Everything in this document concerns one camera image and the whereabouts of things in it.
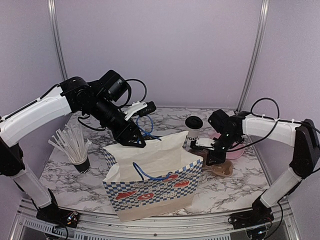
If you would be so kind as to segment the white paper coffee cup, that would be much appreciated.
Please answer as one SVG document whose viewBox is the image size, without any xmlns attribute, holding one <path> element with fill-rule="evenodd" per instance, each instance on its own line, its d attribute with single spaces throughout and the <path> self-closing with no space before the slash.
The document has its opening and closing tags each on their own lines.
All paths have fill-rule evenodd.
<svg viewBox="0 0 320 240">
<path fill-rule="evenodd" d="M 188 130 L 188 134 L 186 136 L 183 148 L 186 151 L 188 151 L 191 148 L 191 142 L 198 139 L 199 134 L 200 134 L 200 129 L 193 129 L 190 127 L 186 127 L 186 129 Z"/>
</svg>

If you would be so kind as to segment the brown cardboard cup carrier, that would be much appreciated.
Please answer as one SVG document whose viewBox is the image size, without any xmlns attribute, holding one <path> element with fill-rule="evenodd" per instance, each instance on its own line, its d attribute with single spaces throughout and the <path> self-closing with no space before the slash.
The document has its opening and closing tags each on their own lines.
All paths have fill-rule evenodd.
<svg viewBox="0 0 320 240">
<path fill-rule="evenodd" d="M 203 158 L 202 169 L 211 170 L 213 175 L 220 177 L 230 177 L 233 174 L 234 165 L 230 160 L 226 160 L 221 164 L 207 165 L 207 151 L 189 149 L 188 152 Z"/>
</svg>

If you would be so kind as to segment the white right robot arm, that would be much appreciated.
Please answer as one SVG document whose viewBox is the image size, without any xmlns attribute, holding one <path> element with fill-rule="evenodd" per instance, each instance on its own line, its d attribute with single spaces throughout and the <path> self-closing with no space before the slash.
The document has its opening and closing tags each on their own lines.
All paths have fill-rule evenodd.
<svg viewBox="0 0 320 240">
<path fill-rule="evenodd" d="M 258 224 L 267 216 L 267 209 L 293 191 L 314 171 L 320 158 L 320 141 L 310 119 L 297 121 L 272 118 L 242 111 L 229 116 L 214 111 L 208 123 L 220 134 L 208 146 L 206 164 L 222 164 L 227 153 L 235 152 L 234 143 L 242 136 L 255 140 L 264 165 L 274 178 L 272 185 L 259 197 L 259 205 L 248 212 L 247 219 Z"/>
</svg>

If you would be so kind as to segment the blue checkered paper bag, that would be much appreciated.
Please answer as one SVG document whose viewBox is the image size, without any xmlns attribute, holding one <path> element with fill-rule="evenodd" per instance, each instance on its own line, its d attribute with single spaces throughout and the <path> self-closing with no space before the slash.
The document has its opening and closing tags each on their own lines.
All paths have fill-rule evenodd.
<svg viewBox="0 0 320 240">
<path fill-rule="evenodd" d="M 121 222 L 171 213 L 192 205 L 203 158 L 185 147 L 189 129 L 147 140 L 145 147 L 103 147 L 102 183 Z"/>
</svg>

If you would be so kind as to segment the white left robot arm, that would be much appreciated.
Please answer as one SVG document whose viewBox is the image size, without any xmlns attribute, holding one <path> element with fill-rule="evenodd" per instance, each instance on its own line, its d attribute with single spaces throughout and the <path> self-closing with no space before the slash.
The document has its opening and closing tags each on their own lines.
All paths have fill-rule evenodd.
<svg viewBox="0 0 320 240">
<path fill-rule="evenodd" d="M 123 146 L 144 148 L 146 142 L 132 120 L 145 108 L 144 102 L 136 103 L 126 112 L 114 103 L 131 87 L 114 70 L 107 71 L 100 79 L 86 82 L 75 76 L 55 84 L 41 97 L 6 115 L 0 120 L 0 173 L 10 177 L 44 215 L 53 223 L 63 219 L 50 191 L 45 188 L 23 162 L 19 141 L 47 123 L 71 113 L 82 112 L 97 119 L 103 129 L 109 129 L 116 142 Z"/>
</svg>

